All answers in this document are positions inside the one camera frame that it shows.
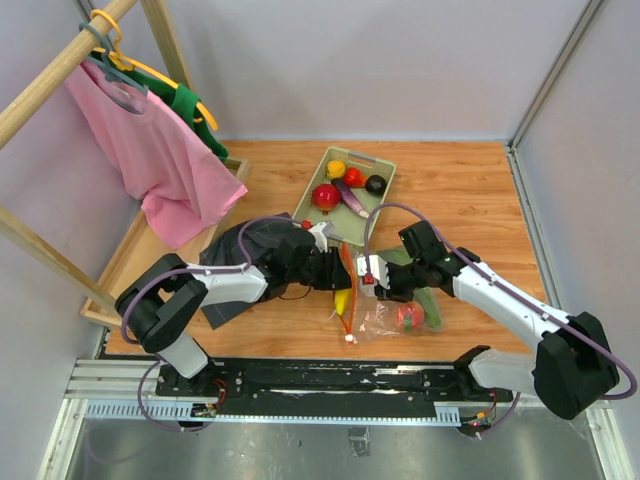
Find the yellow fake banana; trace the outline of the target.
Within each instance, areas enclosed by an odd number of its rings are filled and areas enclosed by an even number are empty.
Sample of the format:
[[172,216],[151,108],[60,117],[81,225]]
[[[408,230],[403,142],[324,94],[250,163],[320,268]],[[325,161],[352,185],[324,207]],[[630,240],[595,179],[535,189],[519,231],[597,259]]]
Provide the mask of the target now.
[[338,316],[342,316],[346,311],[346,308],[349,304],[351,297],[350,289],[342,289],[334,292],[333,302],[334,302],[334,311]]

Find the green fake leafy vegetable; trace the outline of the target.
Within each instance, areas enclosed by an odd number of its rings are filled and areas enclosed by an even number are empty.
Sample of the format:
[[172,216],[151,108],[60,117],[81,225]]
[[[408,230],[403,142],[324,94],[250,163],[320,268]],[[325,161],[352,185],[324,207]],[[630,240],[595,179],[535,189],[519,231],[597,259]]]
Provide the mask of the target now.
[[[396,247],[392,249],[381,250],[378,252],[378,255],[382,259],[384,259],[386,262],[394,263],[401,266],[411,263],[411,258],[406,252],[404,247]],[[394,312],[394,318],[395,318],[394,320],[395,329],[398,332],[406,333],[406,334],[422,333],[426,331],[439,332],[444,328],[444,320],[440,313],[436,294],[430,288],[422,288],[422,289],[415,290],[414,299],[412,301],[419,303],[423,307],[425,312],[425,325],[423,328],[419,329],[416,332],[401,331],[398,328],[396,323],[396,310],[397,310],[397,307],[402,303],[397,303],[396,306],[394,307],[393,312]]]

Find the orange fake peach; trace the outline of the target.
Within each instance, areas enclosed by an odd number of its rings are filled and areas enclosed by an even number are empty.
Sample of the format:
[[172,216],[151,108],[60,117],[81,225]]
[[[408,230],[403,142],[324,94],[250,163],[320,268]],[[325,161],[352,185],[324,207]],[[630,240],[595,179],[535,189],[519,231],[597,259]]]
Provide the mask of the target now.
[[402,303],[396,310],[396,323],[403,332],[416,332],[425,325],[423,307],[415,302]]

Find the clear zip top bag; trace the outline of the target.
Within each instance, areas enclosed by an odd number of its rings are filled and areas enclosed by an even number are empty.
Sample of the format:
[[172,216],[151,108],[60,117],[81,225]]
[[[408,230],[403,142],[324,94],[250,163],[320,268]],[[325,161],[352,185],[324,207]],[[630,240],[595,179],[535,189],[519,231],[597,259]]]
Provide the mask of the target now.
[[380,301],[376,297],[365,296],[359,286],[356,286],[355,260],[362,253],[354,247],[343,244],[339,248],[346,267],[351,266],[352,287],[351,297],[346,311],[342,316],[336,316],[344,329],[344,340],[347,344],[355,345],[382,336],[415,336],[426,334],[406,334],[395,329],[394,307],[399,302]]

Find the red fake apple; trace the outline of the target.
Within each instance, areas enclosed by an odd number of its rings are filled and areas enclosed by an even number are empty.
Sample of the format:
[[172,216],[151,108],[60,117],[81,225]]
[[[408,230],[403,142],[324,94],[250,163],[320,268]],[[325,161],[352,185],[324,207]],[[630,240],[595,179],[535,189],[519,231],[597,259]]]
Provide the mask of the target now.
[[328,215],[341,201],[339,190],[332,184],[318,185],[311,193],[311,203],[323,215]]

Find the purple fake eggplant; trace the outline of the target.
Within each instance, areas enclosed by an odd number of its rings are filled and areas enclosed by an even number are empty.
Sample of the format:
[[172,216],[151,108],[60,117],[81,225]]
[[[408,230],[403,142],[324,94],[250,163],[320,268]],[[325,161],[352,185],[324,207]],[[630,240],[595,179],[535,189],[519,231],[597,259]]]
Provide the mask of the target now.
[[351,188],[348,187],[341,178],[332,180],[331,184],[338,190],[338,192],[340,193],[341,201],[352,213],[359,216],[360,218],[369,218],[369,212],[365,209],[365,207],[356,197]]

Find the dark fake avocado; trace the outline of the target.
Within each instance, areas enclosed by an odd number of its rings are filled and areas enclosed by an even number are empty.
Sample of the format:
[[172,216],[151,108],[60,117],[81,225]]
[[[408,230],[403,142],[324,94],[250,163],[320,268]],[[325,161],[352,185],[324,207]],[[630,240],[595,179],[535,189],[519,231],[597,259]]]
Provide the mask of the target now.
[[365,182],[365,190],[376,197],[382,197],[387,190],[387,181],[380,175],[370,175]]

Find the yellow fake orange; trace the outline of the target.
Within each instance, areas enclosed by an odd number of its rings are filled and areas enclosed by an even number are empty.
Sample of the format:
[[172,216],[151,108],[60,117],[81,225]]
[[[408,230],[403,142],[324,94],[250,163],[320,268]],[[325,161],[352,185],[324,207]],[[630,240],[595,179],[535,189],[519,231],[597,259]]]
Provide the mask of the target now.
[[344,162],[339,160],[331,160],[326,164],[326,178],[334,180],[342,178],[347,170],[347,166]]

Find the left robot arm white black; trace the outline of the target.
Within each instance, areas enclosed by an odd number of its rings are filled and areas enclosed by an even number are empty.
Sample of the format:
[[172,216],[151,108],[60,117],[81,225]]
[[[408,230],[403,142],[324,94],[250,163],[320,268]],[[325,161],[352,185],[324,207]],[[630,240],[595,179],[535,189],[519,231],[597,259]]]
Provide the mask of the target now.
[[339,249],[323,232],[294,227],[258,259],[233,266],[187,264],[170,253],[161,257],[117,298],[125,333],[179,374],[190,394],[207,393],[214,383],[209,356],[186,333],[201,307],[257,304],[283,294],[291,284],[318,291],[347,290],[351,275]]

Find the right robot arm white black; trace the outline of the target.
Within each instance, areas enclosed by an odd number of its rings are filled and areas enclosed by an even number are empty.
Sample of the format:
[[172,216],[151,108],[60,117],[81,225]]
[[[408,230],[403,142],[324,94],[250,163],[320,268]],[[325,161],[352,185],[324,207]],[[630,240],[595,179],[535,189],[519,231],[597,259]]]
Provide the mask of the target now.
[[370,253],[357,262],[372,295],[407,302],[420,288],[440,289],[505,326],[531,350],[470,350],[452,377],[460,397],[474,400],[489,388],[535,395],[556,416],[571,420],[619,384],[619,368],[596,317],[570,315],[516,288],[472,252],[442,239],[427,221],[401,230],[399,237],[409,263]]

